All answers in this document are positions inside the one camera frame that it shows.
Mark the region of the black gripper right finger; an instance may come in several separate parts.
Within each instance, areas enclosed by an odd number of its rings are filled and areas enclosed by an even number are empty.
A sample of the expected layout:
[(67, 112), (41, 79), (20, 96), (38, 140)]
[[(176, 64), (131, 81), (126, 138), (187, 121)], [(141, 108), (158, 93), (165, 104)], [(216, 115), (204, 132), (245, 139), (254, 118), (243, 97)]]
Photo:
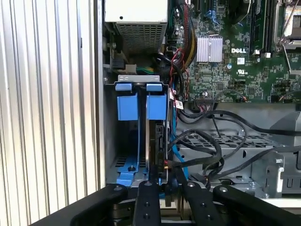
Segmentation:
[(299, 226), (301, 218), (231, 186), (216, 186), (212, 192), (187, 181), (174, 168), (182, 194), (190, 205), (197, 226)]

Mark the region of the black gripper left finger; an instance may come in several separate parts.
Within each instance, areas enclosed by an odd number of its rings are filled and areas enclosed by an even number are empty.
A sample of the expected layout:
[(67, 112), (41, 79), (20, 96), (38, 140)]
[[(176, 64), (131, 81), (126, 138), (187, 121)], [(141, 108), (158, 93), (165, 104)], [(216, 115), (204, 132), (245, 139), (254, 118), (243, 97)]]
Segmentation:
[(108, 184), (35, 226), (159, 226), (161, 225), (158, 168), (150, 166), (148, 180), (138, 187)]

